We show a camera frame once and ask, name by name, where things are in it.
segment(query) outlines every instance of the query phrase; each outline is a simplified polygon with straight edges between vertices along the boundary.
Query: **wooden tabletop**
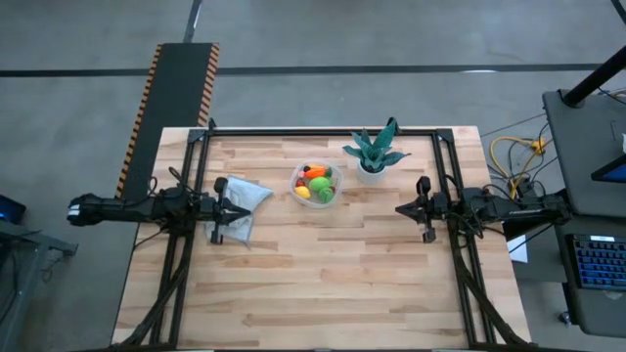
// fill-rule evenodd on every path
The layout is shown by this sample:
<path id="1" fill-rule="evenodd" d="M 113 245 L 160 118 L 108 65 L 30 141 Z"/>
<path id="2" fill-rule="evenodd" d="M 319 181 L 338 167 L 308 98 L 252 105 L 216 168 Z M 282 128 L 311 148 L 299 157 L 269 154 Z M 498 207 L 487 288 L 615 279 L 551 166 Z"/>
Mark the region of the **wooden tabletop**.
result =
<path id="1" fill-rule="evenodd" d="M 466 186 L 489 183 L 478 130 L 453 130 Z M 167 167 L 181 169 L 188 131 L 163 129 L 154 169 L 160 188 L 175 185 Z M 354 142 L 211 138 L 206 191 L 213 193 L 216 177 L 235 175 L 274 195 L 254 211 L 249 247 L 226 240 L 209 244 L 198 225 L 178 348 L 467 347 L 445 224 L 435 222 L 437 240 L 424 244 L 424 227 L 394 212 L 415 199 L 420 176 L 437 179 L 430 139 L 397 137 L 392 147 L 412 155 L 389 167 L 376 186 L 356 179 L 357 159 L 341 149 L 346 144 Z M 345 189 L 331 208 L 305 207 L 289 193 L 293 169 L 311 157 L 330 160 L 343 172 Z M 436 192 L 438 183 L 432 187 Z M 157 230 L 142 224 L 137 241 Z M 135 250 L 113 342 L 128 336 L 155 302 L 166 243 L 162 235 Z M 487 232 L 477 246 L 489 298 L 529 339 L 504 237 Z M 475 301 L 472 310 L 480 326 Z"/>

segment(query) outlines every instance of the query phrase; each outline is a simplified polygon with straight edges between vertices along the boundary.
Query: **blue keyboard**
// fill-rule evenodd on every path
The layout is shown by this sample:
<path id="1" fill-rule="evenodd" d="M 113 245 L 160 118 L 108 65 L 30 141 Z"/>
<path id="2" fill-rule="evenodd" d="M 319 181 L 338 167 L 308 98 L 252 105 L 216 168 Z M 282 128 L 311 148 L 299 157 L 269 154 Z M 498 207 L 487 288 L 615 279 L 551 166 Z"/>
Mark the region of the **blue keyboard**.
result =
<path id="1" fill-rule="evenodd" d="M 626 239 L 570 235 L 568 242 L 581 287 L 626 290 Z"/>

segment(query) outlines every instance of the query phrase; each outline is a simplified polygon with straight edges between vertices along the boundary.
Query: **hazard stripe tape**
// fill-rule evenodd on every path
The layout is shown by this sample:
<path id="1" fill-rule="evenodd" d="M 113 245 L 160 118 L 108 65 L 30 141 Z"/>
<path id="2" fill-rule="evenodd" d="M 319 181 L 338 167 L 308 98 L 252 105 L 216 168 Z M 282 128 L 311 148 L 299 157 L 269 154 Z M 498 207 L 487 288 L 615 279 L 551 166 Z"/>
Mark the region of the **hazard stripe tape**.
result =
<path id="1" fill-rule="evenodd" d="M 133 126 L 132 133 L 130 134 L 130 141 L 128 142 L 128 148 L 126 149 L 126 155 L 124 156 L 124 163 L 121 167 L 121 173 L 119 174 L 119 179 L 117 180 L 117 188 L 115 190 L 116 198 L 121 198 L 121 193 L 124 190 L 124 182 L 126 181 L 126 177 L 128 176 L 128 167 L 130 167 L 130 160 L 132 160 L 133 153 L 135 151 L 135 144 L 137 143 L 137 135 L 139 134 L 139 128 L 141 127 L 141 122 L 144 119 L 144 109 L 146 108 L 146 103 L 148 102 L 148 95 L 150 94 L 150 87 L 152 86 L 153 78 L 155 76 L 155 71 L 157 69 L 158 57 L 160 56 L 160 49 L 161 49 L 161 46 L 157 45 L 152 64 L 150 66 L 150 70 L 148 71 L 148 79 L 146 80 L 146 87 L 144 88 L 144 94 L 141 99 L 141 103 L 139 104 L 139 112 L 137 112 L 137 117 L 135 118 L 135 125 Z"/>
<path id="2" fill-rule="evenodd" d="M 204 78 L 204 90 L 202 91 L 200 109 L 198 112 L 198 126 L 208 126 L 208 112 L 211 106 L 211 94 L 213 93 L 213 81 L 217 72 L 217 58 L 219 57 L 219 47 L 217 44 L 211 45 L 211 52 L 208 55 L 208 65 L 206 66 L 206 77 Z"/>

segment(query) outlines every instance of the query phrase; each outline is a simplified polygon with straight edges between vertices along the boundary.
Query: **gray floor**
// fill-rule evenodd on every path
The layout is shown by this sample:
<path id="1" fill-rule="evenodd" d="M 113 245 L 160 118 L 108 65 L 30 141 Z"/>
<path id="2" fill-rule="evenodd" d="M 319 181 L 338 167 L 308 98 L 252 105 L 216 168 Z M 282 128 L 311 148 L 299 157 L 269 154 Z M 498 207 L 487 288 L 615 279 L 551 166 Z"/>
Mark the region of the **gray floor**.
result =
<path id="1" fill-rule="evenodd" d="M 0 69 L 146 67 L 157 43 L 179 42 L 191 0 L 0 3 Z M 220 66 L 599 63 L 623 44 L 608 0 L 206 0 L 195 41 L 221 44 Z M 218 77 L 221 125 L 477 125 L 482 133 L 542 112 L 541 93 L 589 72 Z M 102 347 L 111 338 L 134 226 L 72 228 L 68 201 L 111 196 L 144 78 L 0 78 L 0 194 L 29 207 L 27 224 L 79 242 L 40 285 L 25 351 Z M 620 74 L 605 88 L 626 86 Z M 493 133 L 535 137 L 545 117 Z M 506 148 L 496 152 L 505 160 Z M 554 156 L 549 150 L 548 158 Z M 514 154 L 514 164 L 526 155 Z M 538 177 L 562 187 L 559 165 Z M 535 342 L 615 351 L 622 340 L 556 320 L 558 286 L 519 282 Z"/>

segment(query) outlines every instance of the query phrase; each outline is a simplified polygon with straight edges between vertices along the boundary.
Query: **yellow cable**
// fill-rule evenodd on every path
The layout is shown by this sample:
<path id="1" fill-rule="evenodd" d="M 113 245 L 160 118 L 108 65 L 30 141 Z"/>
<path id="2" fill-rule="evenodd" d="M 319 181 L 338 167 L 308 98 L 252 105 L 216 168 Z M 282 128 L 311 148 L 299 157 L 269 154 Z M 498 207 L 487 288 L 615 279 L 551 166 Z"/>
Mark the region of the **yellow cable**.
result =
<path id="1" fill-rule="evenodd" d="M 500 162 L 498 162 L 493 152 L 493 148 L 496 145 L 496 143 L 500 141 L 505 141 L 505 140 L 519 142 L 519 143 L 527 145 L 528 147 L 532 146 L 532 141 L 526 141 L 526 140 L 522 140 L 521 138 L 509 137 L 509 136 L 498 137 L 494 139 L 493 141 L 491 141 L 491 144 L 489 145 L 489 154 L 491 155 L 491 160 L 496 165 L 496 167 L 498 167 L 500 172 L 502 172 L 502 174 L 505 175 L 506 178 L 509 178 L 509 173 L 507 173 L 507 171 L 502 167 L 502 165 L 500 165 Z"/>
<path id="2" fill-rule="evenodd" d="M 524 176 L 524 172 L 526 172 L 526 170 L 528 169 L 528 166 L 530 165 L 530 161 L 532 161 L 532 159 L 538 154 L 543 154 L 546 151 L 546 147 L 551 143 L 552 143 L 552 140 L 549 140 L 548 142 L 544 143 L 543 146 L 541 145 L 541 142 L 539 143 L 539 150 L 535 150 L 535 152 L 530 156 L 530 158 L 524 164 L 524 167 L 521 169 L 521 172 L 519 173 L 519 177 L 517 177 L 515 182 L 512 183 L 511 193 L 510 193 L 511 198 L 515 199 L 515 195 L 517 194 L 517 186 L 519 186 L 519 183 L 521 182 L 521 179 Z"/>

